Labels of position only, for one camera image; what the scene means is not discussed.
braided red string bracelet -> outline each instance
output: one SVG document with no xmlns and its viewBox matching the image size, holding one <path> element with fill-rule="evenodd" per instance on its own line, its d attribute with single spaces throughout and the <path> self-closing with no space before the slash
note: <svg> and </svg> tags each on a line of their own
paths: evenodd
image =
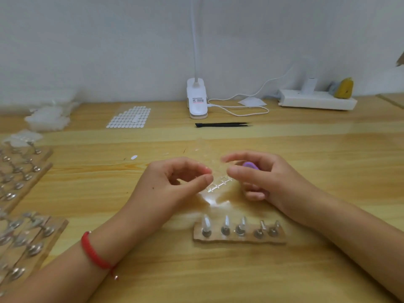
<svg viewBox="0 0 404 303">
<path fill-rule="evenodd" d="M 115 280 L 117 280 L 118 276 L 114 275 L 114 269 L 116 265 L 113 266 L 109 262 L 103 260 L 100 256 L 98 256 L 97 252 L 93 249 L 90 240 L 88 239 L 88 234 L 90 233 L 91 232 L 85 232 L 83 237 L 81 238 L 81 246 L 83 247 L 83 250 L 95 265 L 97 265 L 101 269 L 110 269 L 111 276 L 114 277 Z"/>
</svg>

white power strip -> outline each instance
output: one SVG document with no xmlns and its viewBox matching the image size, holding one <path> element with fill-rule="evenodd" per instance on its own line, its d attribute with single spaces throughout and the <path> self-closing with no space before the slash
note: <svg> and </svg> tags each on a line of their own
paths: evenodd
<svg viewBox="0 0 404 303">
<path fill-rule="evenodd" d="M 326 91 L 315 91 L 313 94 L 302 94 L 300 90 L 279 90 L 280 106 L 307 107 L 321 109 L 340 109 L 351 111 L 356 106 L 354 98 L 334 98 Z"/>
</svg>

wall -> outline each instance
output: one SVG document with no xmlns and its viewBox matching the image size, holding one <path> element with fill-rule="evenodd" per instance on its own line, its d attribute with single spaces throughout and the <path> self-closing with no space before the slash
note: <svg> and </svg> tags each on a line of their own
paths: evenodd
<svg viewBox="0 0 404 303">
<path fill-rule="evenodd" d="M 318 60 L 319 88 L 404 91 L 404 0 L 197 0 L 208 96 L 255 92 L 290 60 Z M 264 88 L 298 87 L 299 62 Z M 0 90 L 84 87 L 95 101 L 185 98 L 193 76 L 189 0 L 2 0 Z"/>
</svg>

sheet of white adhesive dots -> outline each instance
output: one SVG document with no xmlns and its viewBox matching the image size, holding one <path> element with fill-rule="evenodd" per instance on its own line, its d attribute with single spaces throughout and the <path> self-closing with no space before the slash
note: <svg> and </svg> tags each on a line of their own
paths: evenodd
<svg viewBox="0 0 404 303">
<path fill-rule="evenodd" d="M 134 106 L 113 117 L 107 128 L 142 128 L 146 124 L 150 110 L 151 108 L 146 106 Z"/>
</svg>

purple object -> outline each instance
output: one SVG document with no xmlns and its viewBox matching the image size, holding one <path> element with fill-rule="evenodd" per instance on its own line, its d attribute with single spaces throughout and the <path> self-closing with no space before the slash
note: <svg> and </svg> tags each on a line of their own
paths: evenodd
<svg viewBox="0 0 404 303">
<path fill-rule="evenodd" d="M 252 162 L 245 162 L 245 163 L 243 164 L 243 167 L 248 167 L 248 168 L 253 168 L 253 169 L 259 170 L 259 168 L 258 168 L 254 163 L 252 163 Z"/>
</svg>

